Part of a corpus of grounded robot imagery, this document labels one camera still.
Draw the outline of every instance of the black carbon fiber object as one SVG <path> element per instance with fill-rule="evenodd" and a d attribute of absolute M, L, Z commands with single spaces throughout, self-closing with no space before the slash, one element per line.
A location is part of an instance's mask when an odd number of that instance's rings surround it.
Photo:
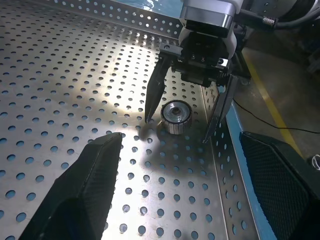
<path fill-rule="evenodd" d="M 287 143 L 243 132 L 254 192 L 277 240 L 320 238 L 320 174 Z"/>
<path fill-rule="evenodd" d="M 100 240 L 111 201 L 121 150 L 121 133 L 87 144 L 57 178 L 20 240 Z"/>

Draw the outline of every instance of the metal cylinder part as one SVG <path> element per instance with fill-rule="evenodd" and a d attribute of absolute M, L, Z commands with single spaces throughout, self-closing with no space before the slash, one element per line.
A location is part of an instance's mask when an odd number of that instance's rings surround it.
<path fill-rule="evenodd" d="M 164 128 L 174 135 L 183 134 L 192 124 L 192 109 L 185 101 L 173 100 L 162 106 L 161 120 Z"/>

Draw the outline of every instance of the blue metal edge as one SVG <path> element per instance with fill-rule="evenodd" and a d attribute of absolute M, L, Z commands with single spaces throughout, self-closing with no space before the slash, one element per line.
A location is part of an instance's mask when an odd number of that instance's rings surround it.
<path fill-rule="evenodd" d="M 243 132 L 235 104 L 232 101 L 229 112 L 226 115 L 226 121 L 228 124 L 229 132 L 232 138 L 235 154 L 238 159 L 239 168 L 242 173 L 244 185 L 247 191 L 248 199 L 252 208 L 253 217 L 255 220 L 256 228 L 261 240 L 277 240 L 275 233 L 273 232 L 254 191 L 251 177 L 247 167 L 247 159 L 244 155 L 241 143 L 240 133 Z"/>

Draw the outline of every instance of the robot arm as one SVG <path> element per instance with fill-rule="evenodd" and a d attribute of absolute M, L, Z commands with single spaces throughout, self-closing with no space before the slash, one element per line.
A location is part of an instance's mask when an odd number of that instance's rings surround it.
<path fill-rule="evenodd" d="M 259 16 L 241 9 L 243 0 L 185 0 L 180 21 L 183 29 L 179 46 L 162 43 L 159 60 L 148 82 L 145 122 L 155 113 L 165 90 L 165 77 L 171 67 L 181 73 L 181 80 L 203 87 L 224 87 L 219 94 L 203 142 L 207 142 L 230 109 L 238 76 L 233 63 L 237 59 L 235 22 L 264 30 L 294 28 L 320 15 L 320 8 L 292 22 Z"/>

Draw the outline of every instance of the yellow floor line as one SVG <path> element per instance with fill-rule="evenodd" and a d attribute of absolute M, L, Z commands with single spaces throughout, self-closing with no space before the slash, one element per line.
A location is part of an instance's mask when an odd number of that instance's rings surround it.
<path fill-rule="evenodd" d="M 284 120 L 282 119 L 278 109 L 276 108 L 274 102 L 272 101 L 271 97 L 269 96 L 263 82 L 261 81 L 261 79 L 259 78 L 257 71 L 255 69 L 255 67 L 253 66 L 250 58 L 248 57 L 248 55 L 244 54 L 244 59 L 245 62 L 248 66 L 248 69 L 251 73 L 251 77 L 256 85 L 256 87 L 258 88 L 267 108 L 269 109 L 273 120 L 276 124 L 277 127 L 279 128 L 286 128 L 286 124 L 284 122 Z M 302 157 L 302 153 L 300 151 L 300 149 L 298 148 L 294 138 L 292 137 L 290 131 L 288 129 L 280 129 L 280 132 L 284 138 L 284 140 L 291 145 L 291 147 L 294 148 L 294 150 Z"/>

